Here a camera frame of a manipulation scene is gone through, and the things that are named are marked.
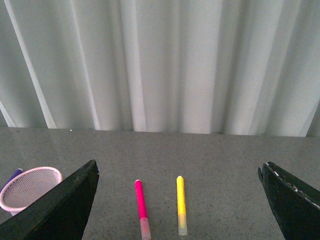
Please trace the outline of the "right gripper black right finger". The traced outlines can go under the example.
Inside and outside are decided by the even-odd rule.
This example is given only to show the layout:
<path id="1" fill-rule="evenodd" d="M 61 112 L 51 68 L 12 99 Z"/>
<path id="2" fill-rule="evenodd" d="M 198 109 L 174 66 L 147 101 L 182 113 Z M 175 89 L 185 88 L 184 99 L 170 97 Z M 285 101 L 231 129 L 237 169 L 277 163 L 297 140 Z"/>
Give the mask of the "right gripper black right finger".
<path id="1" fill-rule="evenodd" d="M 270 209 L 286 240 L 320 238 L 320 192 L 269 161 L 258 168 Z"/>

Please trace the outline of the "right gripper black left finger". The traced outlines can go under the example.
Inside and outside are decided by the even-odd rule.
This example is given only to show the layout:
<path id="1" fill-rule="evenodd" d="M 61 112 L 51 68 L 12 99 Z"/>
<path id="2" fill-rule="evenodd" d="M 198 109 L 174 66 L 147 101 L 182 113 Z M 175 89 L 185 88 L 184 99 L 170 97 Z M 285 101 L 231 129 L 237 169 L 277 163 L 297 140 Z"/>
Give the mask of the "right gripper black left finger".
<path id="1" fill-rule="evenodd" d="M 99 181 L 93 159 L 0 225 L 2 240 L 80 240 Z"/>

